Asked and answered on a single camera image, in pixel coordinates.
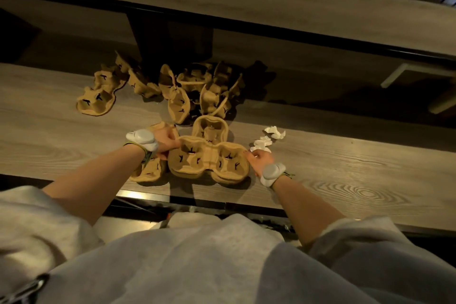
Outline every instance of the person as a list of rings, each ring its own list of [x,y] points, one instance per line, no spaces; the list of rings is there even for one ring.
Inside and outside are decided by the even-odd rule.
[[[347,218],[260,150],[245,156],[307,253],[239,214],[103,245],[91,226],[129,175],[180,146],[169,128],[127,139],[43,190],[0,193],[0,303],[456,303],[456,269],[387,217]]]

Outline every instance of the hand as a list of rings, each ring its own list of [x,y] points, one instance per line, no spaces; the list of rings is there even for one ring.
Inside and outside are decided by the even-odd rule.
[[[180,140],[175,139],[171,127],[154,130],[155,140],[158,142],[157,156],[168,160],[168,151],[181,146]]]
[[[245,151],[245,158],[250,163],[250,166],[255,171],[257,177],[261,177],[263,174],[263,169],[272,163],[274,163],[274,158],[270,152],[265,150],[254,150],[253,152]]]

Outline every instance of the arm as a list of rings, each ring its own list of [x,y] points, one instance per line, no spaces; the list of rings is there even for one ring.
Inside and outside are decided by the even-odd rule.
[[[156,130],[154,134],[159,144],[157,152],[160,158],[166,158],[163,152],[180,145],[179,141],[173,139],[169,128]],[[58,178],[43,191],[68,213],[94,225],[119,189],[141,164],[144,155],[142,147],[127,144]]]
[[[246,152],[245,156],[259,177],[267,165],[274,163],[272,154],[263,150]],[[328,225],[345,217],[321,197],[287,176],[280,176],[272,188],[303,246],[315,241]]]

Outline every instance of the black strap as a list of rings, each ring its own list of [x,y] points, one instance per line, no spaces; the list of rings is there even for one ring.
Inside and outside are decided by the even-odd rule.
[[[0,297],[0,304],[35,304],[37,294],[49,280],[49,274],[38,275],[35,280],[29,282],[14,293]]]

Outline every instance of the forearm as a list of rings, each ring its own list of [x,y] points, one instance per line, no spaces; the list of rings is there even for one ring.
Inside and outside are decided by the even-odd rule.
[[[302,245],[312,243],[328,225],[345,217],[321,197],[287,176],[280,176],[273,189]]]
[[[143,158],[143,149],[128,144],[58,178],[43,191],[68,213],[94,225]]]

